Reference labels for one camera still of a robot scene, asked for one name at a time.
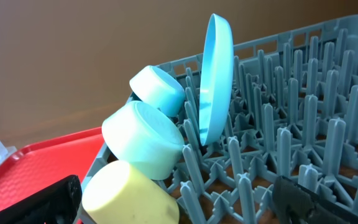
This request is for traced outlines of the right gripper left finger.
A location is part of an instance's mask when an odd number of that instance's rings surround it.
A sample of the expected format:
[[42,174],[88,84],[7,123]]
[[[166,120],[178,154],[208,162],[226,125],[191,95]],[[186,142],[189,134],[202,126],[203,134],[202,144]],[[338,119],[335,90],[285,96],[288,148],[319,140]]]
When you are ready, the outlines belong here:
[[72,224],[82,197],[77,175],[62,180],[0,211],[0,224]]

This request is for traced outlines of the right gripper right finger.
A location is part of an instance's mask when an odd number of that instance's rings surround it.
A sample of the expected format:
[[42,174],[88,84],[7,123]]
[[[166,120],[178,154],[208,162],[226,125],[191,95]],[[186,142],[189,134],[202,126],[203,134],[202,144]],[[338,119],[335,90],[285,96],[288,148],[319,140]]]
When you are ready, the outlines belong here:
[[280,223],[358,224],[357,215],[284,176],[275,179],[272,201]]

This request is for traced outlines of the yellow plastic cup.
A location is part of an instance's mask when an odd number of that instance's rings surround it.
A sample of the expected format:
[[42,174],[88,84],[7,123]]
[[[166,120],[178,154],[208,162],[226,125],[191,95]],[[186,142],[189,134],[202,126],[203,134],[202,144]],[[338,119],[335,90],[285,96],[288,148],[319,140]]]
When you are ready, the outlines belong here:
[[82,206],[95,223],[178,224],[176,200],[126,161],[97,171],[82,195]]

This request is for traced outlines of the light green small bowl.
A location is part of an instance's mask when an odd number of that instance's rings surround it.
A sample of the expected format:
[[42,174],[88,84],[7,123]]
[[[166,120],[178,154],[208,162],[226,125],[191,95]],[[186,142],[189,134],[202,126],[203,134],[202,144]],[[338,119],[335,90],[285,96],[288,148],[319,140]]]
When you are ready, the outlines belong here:
[[175,124],[143,101],[130,101],[101,126],[107,147],[152,180],[170,176],[185,144]]

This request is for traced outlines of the large light blue plate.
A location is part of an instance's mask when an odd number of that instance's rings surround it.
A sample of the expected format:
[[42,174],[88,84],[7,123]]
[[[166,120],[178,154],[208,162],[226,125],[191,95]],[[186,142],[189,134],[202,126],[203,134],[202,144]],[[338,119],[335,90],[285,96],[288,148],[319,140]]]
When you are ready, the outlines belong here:
[[231,26],[212,14],[206,32],[200,78],[199,134],[203,146],[219,140],[226,125],[234,73]]

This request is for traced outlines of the light blue rice bowl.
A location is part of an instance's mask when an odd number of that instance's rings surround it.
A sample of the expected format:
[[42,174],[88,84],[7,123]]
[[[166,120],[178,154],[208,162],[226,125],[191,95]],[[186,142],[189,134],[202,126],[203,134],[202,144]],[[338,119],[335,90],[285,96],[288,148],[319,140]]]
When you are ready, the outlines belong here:
[[175,117],[185,100],[184,88],[161,68],[147,65],[129,81],[132,91],[145,103]]

